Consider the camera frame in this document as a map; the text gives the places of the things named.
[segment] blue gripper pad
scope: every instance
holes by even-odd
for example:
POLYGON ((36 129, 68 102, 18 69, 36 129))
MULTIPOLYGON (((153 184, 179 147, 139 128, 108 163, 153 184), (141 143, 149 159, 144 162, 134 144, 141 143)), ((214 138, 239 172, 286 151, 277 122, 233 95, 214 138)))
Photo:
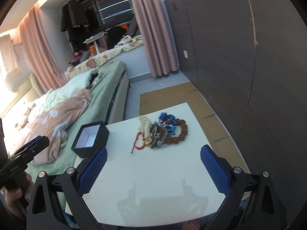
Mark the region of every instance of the blue gripper pad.
POLYGON ((108 152, 101 148, 79 177, 78 192, 81 196, 90 192, 102 168, 106 164, 108 152))
POLYGON ((230 192, 229 176, 206 146, 201 148, 201 161, 213 180, 217 190, 227 196, 230 192))

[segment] dark gray wall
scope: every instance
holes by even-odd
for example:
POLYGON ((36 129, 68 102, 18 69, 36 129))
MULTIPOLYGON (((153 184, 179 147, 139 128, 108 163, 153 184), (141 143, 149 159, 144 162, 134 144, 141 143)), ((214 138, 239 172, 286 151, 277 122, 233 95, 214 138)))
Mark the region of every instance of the dark gray wall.
POLYGON ((165 4, 182 72, 220 117, 251 172, 269 171, 291 223, 307 199, 302 18, 290 0, 250 0, 253 13, 248 0, 165 4))

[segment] cardboard on floor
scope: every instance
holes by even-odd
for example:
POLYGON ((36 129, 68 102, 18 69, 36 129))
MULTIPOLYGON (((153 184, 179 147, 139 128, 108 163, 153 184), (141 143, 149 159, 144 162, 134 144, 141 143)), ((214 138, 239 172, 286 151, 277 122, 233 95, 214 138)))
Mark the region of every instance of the cardboard on floor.
POLYGON ((145 115, 185 102, 193 111, 216 155, 225 158, 231 166, 239 166, 249 172, 232 138, 192 83, 141 94, 139 113, 145 115))

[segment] pink blanket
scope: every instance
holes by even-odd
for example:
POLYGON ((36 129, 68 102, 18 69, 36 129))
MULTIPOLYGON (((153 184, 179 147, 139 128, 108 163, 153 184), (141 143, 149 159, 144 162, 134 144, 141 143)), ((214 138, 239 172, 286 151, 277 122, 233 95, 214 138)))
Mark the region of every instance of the pink blanket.
POLYGON ((30 133, 15 145, 16 150, 37 136, 47 136, 50 140, 49 147, 35 156, 32 164, 41 165, 54 162, 61 156, 66 146, 66 128, 82 115, 91 98, 91 92, 88 89, 82 89, 53 110, 41 114, 33 123, 28 123, 23 130, 30 133))

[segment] green bed sheet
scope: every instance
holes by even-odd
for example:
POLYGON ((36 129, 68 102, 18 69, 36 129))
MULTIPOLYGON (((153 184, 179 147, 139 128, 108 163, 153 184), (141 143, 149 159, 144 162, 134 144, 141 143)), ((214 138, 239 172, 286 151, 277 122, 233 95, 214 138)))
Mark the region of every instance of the green bed sheet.
MULTIPOLYGON (((61 157, 51 164, 28 165, 26 172, 32 176, 33 182, 35 182, 38 173, 41 171, 47 172, 48 175, 55 175, 61 174, 67 168, 74 166, 77 155, 71 150, 71 146, 80 127, 87 123, 105 120, 113 93, 125 69, 126 64, 122 61, 115 61, 99 68, 98 72, 101 78, 91 88, 92 100, 80 118, 67 128, 67 145, 61 157)), ((66 200, 62 193, 59 193, 59 199, 64 208, 66 200)))

